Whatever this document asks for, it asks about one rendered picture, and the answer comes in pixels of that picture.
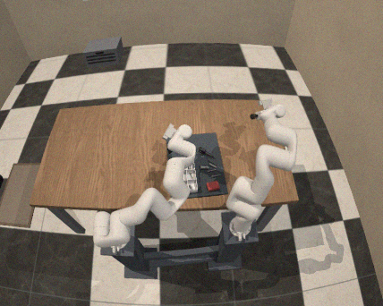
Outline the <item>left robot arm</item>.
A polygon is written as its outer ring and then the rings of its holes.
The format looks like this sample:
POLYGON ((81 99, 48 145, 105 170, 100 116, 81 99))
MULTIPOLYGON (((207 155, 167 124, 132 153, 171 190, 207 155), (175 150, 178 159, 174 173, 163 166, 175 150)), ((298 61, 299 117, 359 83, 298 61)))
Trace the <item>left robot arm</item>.
POLYGON ((131 226, 143 223, 149 211, 159 220, 165 221, 188 199, 190 189, 183 181, 183 174, 184 169, 194 161, 196 147, 187 141, 192 136, 192 128, 189 125, 181 125, 175 131, 174 125, 170 124, 162 138, 171 139, 167 145, 169 150, 185 156, 170 158, 166 164, 163 184, 172 197, 166 200, 157 189, 148 188, 133 206, 114 211, 111 215, 99 211, 94 216, 93 225, 93 242, 96 246, 111 247, 113 253, 115 249, 119 251, 131 239, 131 226))

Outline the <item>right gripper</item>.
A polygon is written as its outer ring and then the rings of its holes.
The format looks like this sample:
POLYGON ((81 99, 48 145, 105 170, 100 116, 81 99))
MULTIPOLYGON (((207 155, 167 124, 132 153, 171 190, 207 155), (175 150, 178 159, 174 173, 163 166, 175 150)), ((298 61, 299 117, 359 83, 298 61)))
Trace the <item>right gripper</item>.
MULTIPOLYGON (((252 114, 252 115, 251 115, 251 118, 255 117, 256 120, 261 120, 261 119, 260 119, 260 113, 261 113, 262 111, 264 111, 264 110, 261 110, 261 111, 255 113, 255 114, 252 114)), ((253 119, 254 119, 254 118, 253 118, 253 119)))

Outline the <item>red rectangular block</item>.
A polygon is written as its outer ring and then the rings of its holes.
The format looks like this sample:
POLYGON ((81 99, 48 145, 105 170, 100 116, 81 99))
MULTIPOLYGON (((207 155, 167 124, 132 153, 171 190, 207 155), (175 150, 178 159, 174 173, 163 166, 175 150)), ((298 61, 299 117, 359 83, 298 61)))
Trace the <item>red rectangular block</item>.
POLYGON ((207 183, 207 187, 208 187, 209 191, 219 190, 219 188, 220 188, 217 181, 214 181, 214 182, 211 182, 211 183, 207 183))

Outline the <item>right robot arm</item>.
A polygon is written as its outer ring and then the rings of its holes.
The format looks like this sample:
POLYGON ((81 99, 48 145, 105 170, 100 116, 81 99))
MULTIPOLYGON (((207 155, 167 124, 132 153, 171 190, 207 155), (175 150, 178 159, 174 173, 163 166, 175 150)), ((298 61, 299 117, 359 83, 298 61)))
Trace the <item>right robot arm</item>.
POLYGON ((235 181, 226 207, 237 213, 235 221, 232 219, 230 222, 229 229, 233 235, 238 235, 239 241, 242 240, 242 237, 245 239, 245 235, 251 230, 253 220, 260 215, 262 210, 260 204, 265 200, 274 184, 274 175, 269 166, 289 172, 294 168, 296 162, 297 133, 294 129, 281 125, 277 120, 277 118, 285 116, 285 107, 281 104, 272 106, 271 103, 273 103, 272 98, 258 101, 258 105, 264 107, 264 111, 260 113, 260 119, 264 123, 268 140, 287 147, 287 150, 261 145, 256 156, 254 181, 246 176, 240 176, 235 181))

